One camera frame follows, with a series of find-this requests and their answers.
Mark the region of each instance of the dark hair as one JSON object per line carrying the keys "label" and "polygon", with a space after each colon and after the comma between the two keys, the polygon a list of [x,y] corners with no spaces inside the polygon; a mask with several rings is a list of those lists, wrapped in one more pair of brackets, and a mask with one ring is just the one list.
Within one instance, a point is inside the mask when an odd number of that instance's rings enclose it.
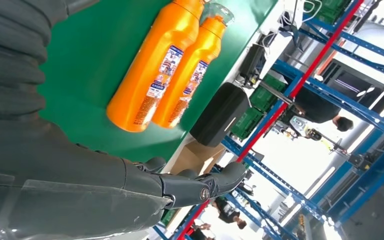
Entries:
{"label": "dark hair", "polygon": [[337,129],[341,132],[346,132],[350,129],[354,128],[354,123],[353,121],[349,120],[346,117],[341,116],[337,121],[336,121]]}
{"label": "dark hair", "polygon": [[242,230],[247,226],[247,222],[246,221],[240,221],[237,223],[237,226],[239,227],[240,230]]}

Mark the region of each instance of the circular logo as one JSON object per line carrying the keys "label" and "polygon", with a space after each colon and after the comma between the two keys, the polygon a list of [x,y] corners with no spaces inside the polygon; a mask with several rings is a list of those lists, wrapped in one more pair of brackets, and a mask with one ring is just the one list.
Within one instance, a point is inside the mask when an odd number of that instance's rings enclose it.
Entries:
{"label": "circular logo", "polygon": [[201,200],[207,200],[209,197],[210,197],[210,190],[206,187],[204,187],[202,190],[201,190]]}

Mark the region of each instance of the green table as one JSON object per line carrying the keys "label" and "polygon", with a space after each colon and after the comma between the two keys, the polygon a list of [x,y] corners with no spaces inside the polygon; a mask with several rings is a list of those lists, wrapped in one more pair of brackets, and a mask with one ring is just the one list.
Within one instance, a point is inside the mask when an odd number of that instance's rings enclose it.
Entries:
{"label": "green table", "polygon": [[175,129],[151,124],[142,133],[114,126],[106,106],[126,74],[159,10],[169,0],[101,0],[53,30],[46,97],[41,115],[58,124],[75,143],[132,161],[161,156],[167,160],[216,93],[258,26],[277,0],[218,0],[235,15],[218,59],[207,74]]}

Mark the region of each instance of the red pole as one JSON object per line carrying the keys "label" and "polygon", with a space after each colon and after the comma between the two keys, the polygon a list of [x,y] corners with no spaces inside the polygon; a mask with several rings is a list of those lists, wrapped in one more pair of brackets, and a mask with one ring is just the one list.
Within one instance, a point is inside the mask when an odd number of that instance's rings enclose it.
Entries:
{"label": "red pole", "polygon": [[[317,68],[317,66],[322,61],[322,58],[326,55],[329,48],[334,44],[335,40],[340,36],[342,30],[345,28],[347,23],[351,20],[351,18],[354,16],[354,14],[357,12],[357,10],[360,8],[360,5],[364,2],[364,0],[358,0],[358,3],[352,8],[352,10],[348,13],[348,15],[345,17],[344,21],[340,23],[336,31],[333,33],[332,37],[329,38],[326,45],[324,45],[323,49],[321,50],[320,54],[316,57],[314,62],[309,66],[308,70],[304,73],[301,80],[299,81],[296,88],[291,92],[290,97],[294,98],[298,92],[301,90],[301,88],[306,83],[306,80],[311,76],[311,74],[314,72],[314,70]],[[236,160],[237,162],[242,162],[245,156],[247,156],[248,152],[251,150],[251,148],[254,146],[254,144],[260,139],[260,137],[266,133],[266,131],[269,129],[269,127],[279,118],[279,116],[283,113],[283,111],[287,108],[287,104],[283,103],[280,108],[273,114],[273,116],[270,118],[270,120],[267,122],[266,125],[258,132],[258,134],[251,140],[251,142],[248,144],[248,146],[241,152],[239,158]]]}
{"label": "red pole", "polygon": [[196,213],[192,216],[190,221],[187,223],[187,225],[181,231],[181,233],[180,233],[180,235],[178,237],[178,240],[184,240],[185,239],[185,234],[191,228],[192,224],[194,224],[195,219],[197,219],[200,216],[200,214],[204,211],[204,209],[208,206],[209,203],[210,203],[210,201],[207,200],[206,202],[201,204],[201,206],[199,206],[198,211],[196,211]]}

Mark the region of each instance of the black cable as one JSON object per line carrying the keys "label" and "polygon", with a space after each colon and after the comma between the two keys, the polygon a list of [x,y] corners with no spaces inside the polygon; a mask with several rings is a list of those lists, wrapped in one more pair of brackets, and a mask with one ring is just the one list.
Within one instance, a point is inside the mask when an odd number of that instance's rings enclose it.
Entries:
{"label": "black cable", "polygon": [[289,26],[289,30],[291,30],[292,26],[294,25],[295,15],[297,14],[297,6],[298,6],[298,0],[295,0],[295,8],[293,10],[293,16],[292,16],[292,21],[291,21],[292,24]]}

